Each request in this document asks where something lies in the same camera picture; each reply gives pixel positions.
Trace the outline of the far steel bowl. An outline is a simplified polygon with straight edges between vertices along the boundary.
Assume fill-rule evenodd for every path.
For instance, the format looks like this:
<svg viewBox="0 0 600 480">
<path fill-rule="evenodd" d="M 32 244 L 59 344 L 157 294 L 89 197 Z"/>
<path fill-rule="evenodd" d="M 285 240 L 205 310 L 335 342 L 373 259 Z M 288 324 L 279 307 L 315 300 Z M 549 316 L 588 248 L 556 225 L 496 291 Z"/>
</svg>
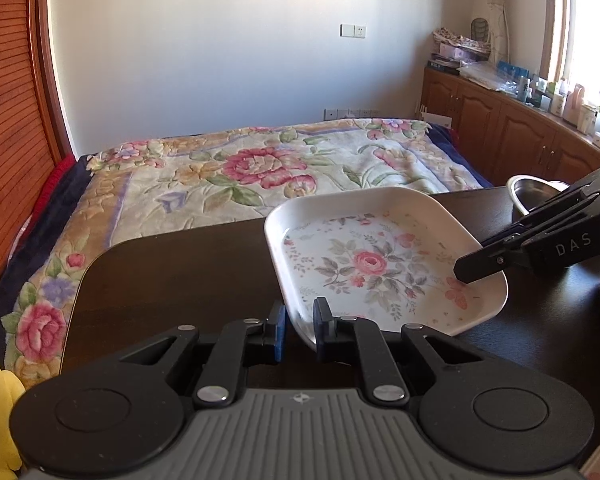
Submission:
<svg viewBox="0 0 600 480">
<path fill-rule="evenodd" d="M 547 181 L 539 177 L 518 174 L 507 180 L 506 188 L 513 203 L 512 220 L 517 221 L 532 209 L 565 191 L 568 184 L 562 181 Z"/>
</svg>

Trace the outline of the wooden sideboard cabinet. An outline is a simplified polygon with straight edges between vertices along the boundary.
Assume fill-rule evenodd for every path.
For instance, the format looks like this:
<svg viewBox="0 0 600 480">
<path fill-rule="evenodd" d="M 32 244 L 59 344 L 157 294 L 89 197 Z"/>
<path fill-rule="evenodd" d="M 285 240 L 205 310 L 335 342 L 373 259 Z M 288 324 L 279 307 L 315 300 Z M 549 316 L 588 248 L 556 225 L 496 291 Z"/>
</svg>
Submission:
<svg viewBox="0 0 600 480">
<path fill-rule="evenodd" d="M 571 184 L 600 168 L 600 149 L 575 128 L 460 76 L 425 68 L 420 109 L 449 117 L 457 151 L 496 185 L 515 174 Z"/>
</svg>

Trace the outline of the clutter of bottles on sideboard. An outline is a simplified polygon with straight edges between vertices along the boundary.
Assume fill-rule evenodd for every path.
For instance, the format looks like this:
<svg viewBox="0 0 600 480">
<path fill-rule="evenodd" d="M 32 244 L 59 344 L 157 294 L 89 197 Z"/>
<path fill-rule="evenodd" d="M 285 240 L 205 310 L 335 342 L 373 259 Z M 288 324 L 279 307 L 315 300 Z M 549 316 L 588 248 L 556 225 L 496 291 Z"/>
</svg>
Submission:
<svg viewBox="0 0 600 480">
<path fill-rule="evenodd" d="M 420 98 L 422 113 L 445 116 L 450 127 L 460 131 L 460 109 L 463 106 L 463 92 L 480 91 L 484 105 L 494 107 L 499 98 L 516 101 L 518 87 L 524 86 L 527 93 L 521 104 L 543 114 L 550 120 L 556 120 L 563 129 L 588 140 L 600 150 L 600 130 L 594 125 L 580 127 L 565 122 L 550 112 L 554 96 L 547 88 L 539 89 L 538 81 L 526 70 L 506 62 L 492 65 L 488 60 L 490 44 L 454 34 L 445 27 L 432 32 L 434 52 L 431 53 L 425 70 Z"/>
</svg>

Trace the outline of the dark blue red bedding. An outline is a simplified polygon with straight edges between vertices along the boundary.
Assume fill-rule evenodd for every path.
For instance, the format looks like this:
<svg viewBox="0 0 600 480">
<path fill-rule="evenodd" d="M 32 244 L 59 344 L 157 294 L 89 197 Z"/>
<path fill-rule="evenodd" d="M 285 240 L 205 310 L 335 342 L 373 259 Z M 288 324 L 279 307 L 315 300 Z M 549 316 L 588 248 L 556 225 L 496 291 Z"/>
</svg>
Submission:
<svg viewBox="0 0 600 480">
<path fill-rule="evenodd" d="M 36 200 L 31 220 L 0 279 L 0 365 L 6 354 L 1 317 L 17 305 L 21 287 L 45 263 L 90 183 L 87 157 L 67 156 L 52 171 Z"/>
</svg>

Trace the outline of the patterned curtain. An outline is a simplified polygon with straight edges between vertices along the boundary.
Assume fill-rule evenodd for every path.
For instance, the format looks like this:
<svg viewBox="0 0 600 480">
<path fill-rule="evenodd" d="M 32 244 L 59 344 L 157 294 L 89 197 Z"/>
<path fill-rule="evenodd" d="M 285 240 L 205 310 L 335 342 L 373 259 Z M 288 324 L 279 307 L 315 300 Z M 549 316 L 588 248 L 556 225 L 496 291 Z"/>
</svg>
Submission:
<svg viewBox="0 0 600 480">
<path fill-rule="evenodd" d="M 489 11 L 490 32 L 490 61 L 496 65 L 498 62 L 509 61 L 509 30 L 506 15 L 506 0 L 486 0 Z"/>
</svg>

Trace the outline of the floral bed blanket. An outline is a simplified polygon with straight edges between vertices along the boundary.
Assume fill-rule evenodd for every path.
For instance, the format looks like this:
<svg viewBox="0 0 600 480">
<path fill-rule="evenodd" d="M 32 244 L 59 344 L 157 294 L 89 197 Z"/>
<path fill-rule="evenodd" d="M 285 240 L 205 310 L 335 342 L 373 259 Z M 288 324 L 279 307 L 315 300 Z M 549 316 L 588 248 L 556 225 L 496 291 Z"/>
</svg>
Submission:
<svg viewBox="0 0 600 480">
<path fill-rule="evenodd" d="M 405 186 L 486 186 L 455 133 L 417 119 L 358 118 L 123 143 L 88 155 L 92 174 L 45 263 L 1 317 L 4 370 L 32 387 L 59 373 L 88 266 L 133 238 L 266 216 L 296 197 Z"/>
</svg>

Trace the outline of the wooden slatted headboard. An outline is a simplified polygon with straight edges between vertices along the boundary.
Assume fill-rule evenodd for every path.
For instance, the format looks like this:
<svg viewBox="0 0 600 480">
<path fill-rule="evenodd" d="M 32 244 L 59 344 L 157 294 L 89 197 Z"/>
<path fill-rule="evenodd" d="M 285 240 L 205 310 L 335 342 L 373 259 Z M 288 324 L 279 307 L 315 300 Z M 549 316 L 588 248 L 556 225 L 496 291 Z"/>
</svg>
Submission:
<svg viewBox="0 0 600 480">
<path fill-rule="evenodd" d="M 46 179 L 70 152 L 48 0 L 0 0 L 0 277 Z"/>
</svg>

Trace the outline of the white wall switch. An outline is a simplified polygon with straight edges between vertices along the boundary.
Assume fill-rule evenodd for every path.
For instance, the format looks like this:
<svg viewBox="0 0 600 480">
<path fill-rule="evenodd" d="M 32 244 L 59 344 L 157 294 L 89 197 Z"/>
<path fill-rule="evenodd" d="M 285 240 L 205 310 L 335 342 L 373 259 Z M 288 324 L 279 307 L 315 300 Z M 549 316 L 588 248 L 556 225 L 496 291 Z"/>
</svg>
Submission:
<svg viewBox="0 0 600 480">
<path fill-rule="evenodd" d="M 366 27 L 364 25 L 341 24 L 340 36 L 342 38 L 366 38 Z"/>
</svg>

